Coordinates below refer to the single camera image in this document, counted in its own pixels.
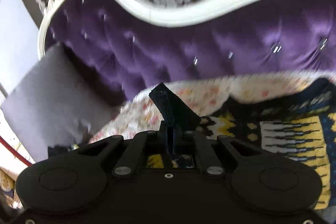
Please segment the grey pillow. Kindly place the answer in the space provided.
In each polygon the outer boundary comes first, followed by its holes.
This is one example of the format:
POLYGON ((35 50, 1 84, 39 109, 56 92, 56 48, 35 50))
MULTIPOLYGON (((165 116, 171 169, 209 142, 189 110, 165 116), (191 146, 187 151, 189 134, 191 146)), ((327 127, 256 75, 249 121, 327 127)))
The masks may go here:
POLYGON ((53 45, 8 95, 5 120, 36 161, 48 149, 86 145, 125 100, 62 44, 53 45))

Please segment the floral bedspread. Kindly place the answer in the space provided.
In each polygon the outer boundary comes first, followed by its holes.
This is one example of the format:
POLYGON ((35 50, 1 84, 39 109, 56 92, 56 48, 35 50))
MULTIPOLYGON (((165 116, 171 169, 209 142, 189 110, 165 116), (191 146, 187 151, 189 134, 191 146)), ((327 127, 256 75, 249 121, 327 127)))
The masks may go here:
MULTIPOLYGON (((216 79, 177 81, 166 86, 199 116, 217 111, 229 96, 241 103, 255 103, 300 92, 323 77, 335 83, 332 71, 293 71, 216 79)), ((117 116, 91 139, 90 143, 112 135, 131 139, 138 132, 158 130, 162 116, 149 98, 152 88, 139 92, 117 109, 117 116)))

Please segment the purple tufted white-framed headboard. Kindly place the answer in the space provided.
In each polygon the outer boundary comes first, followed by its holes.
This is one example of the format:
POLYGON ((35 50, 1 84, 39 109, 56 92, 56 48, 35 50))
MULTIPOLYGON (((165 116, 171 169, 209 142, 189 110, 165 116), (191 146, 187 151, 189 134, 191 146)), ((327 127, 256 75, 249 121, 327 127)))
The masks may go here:
POLYGON ((50 0, 38 55, 62 43, 112 105, 161 82, 335 69, 335 0, 50 0))

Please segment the yellow navy patterned knit sweater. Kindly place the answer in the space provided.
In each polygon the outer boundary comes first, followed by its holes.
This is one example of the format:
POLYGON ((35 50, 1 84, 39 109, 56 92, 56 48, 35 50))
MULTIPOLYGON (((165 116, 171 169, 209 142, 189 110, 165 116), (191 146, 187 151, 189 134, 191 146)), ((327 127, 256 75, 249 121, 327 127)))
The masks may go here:
POLYGON ((335 85, 319 78, 301 92, 258 103, 228 97, 200 117, 164 84, 149 94, 165 126, 207 139, 224 135, 311 166, 322 180, 316 209, 335 205, 335 85))

